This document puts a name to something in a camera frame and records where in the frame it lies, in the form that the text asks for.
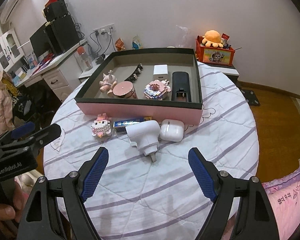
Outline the person's left hand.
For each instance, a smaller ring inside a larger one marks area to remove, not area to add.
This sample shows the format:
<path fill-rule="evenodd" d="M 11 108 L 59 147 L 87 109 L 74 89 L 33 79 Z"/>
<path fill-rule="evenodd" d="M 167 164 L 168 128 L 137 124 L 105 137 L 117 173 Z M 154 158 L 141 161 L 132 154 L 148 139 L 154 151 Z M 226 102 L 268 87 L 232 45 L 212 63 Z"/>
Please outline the person's left hand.
<path fill-rule="evenodd" d="M 13 195 L 13 205 L 1 204 L 0 203 L 0 230 L 7 231 L 8 227 L 4 222 L 9 220 L 15 220 L 20 222 L 22 213 L 27 202 L 26 194 L 23 192 L 18 182 L 15 183 L 14 195 Z"/>

